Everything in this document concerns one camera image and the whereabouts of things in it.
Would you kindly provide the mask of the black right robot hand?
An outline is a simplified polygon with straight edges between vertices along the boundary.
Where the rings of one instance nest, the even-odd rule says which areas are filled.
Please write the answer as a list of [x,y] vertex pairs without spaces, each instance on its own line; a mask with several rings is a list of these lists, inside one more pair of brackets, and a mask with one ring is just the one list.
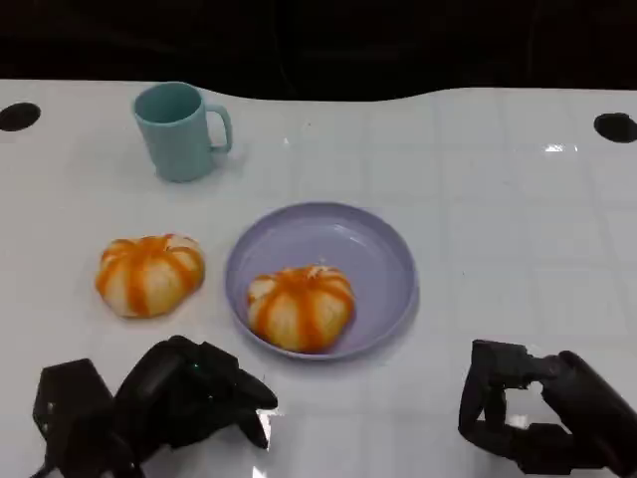
[[[518,428],[506,422],[506,392],[542,386],[560,422]],[[636,474],[636,412],[583,358],[571,351],[537,358],[522,345],[475,340],[459,410],[459,433],[532,475],[607,468]]]

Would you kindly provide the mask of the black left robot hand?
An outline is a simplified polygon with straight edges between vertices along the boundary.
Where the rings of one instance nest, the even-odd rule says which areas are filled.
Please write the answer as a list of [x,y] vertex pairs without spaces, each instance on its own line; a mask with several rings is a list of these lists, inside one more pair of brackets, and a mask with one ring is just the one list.
[[148,350],[114,396],[115,430],[135,458],[182,448],[236,425],[256,447],[269,446],[260,410],[276,395],[237,358],[207,343],[173,336]]

